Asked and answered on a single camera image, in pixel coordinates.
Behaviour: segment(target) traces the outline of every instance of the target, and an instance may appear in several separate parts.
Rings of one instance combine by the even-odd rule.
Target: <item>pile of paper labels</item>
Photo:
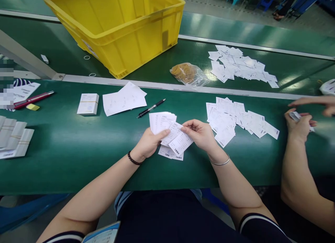
[[[228,79],[235,80],[234,76],[247,80],[258,80],[269,83],[272,88],[279,88],[277,78],[270,75],[265,69],[265,65],[243,56],[243,52],[234,47],[216,45],[217,51],[209,51],[209,59],[212,61],[211,73],[221,82],[225,83]]]

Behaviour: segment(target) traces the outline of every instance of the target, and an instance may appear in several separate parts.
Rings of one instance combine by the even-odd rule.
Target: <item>hand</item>
[[[290,112],[295,110],[295,108],[290,109],[284,115],[289,131],[289,138],[298,139],[299,141],[305,143],[310,132],[310,126],[315,127],[317,125],[317,121],[311,120],[312,116],[309,113],[300,113],[302,118],[299,122],[296,122],[289,115]]]
[[[169,133],[170,130],[167,129],[154,135],[150,128],[147,128],[146,131],[143,133],[140,141],[130,153],[132,159],[137,162],[143,162],[146,158],[150,157],[152,154],[155,153],[157,146],[161,143],[161,140]]]
[[[218,146],[209,124],[193,119],[183,123],[183,126],[181,131],[189,135],[195,144],[204,151],[210,152]]]
[[[320,96],[311,98],[301,98],[289,104],[290,107],[304,105],[304,104],[321,104],[325,105],[326,109],[323,111],[324,116],[331,117],[335,115],[335,96]]]

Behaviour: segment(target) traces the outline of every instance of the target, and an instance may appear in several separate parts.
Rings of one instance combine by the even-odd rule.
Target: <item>black pen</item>
[[[155,105],[151,106],[149,109],[146,109],[145,111],[141,112],[137,118],[143,117],[145,114],[147,114],[151,110],[155,109],[158,105],[164,103],[164,101],[165,101],[165,98],[163,100],[159,101],[158,103],[156,103]]]

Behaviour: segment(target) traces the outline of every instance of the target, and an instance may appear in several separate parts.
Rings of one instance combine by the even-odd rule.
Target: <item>floor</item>
[[[273,19],[272,10],[245,9],[245,4],[232,6],[226,0],[185,0],[184,11],[212,15],[230,20],[251,22],[287,29],[310,30],[335,37],[335,17],[313,4],[298,20],[284,18],[280,22]]]

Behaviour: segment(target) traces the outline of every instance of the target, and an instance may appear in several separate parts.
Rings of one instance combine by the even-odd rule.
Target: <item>woman's left hand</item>
[[[146,158],[155,153],[157,146],[161,143],[161,140],[169,135],[169,133],[170,130],[167,129],[154,135],[150,128],[147,128],[140,141],[131,151],[131,157],[134,155],[134,158],[138,158],[139,161],[143,162]]]

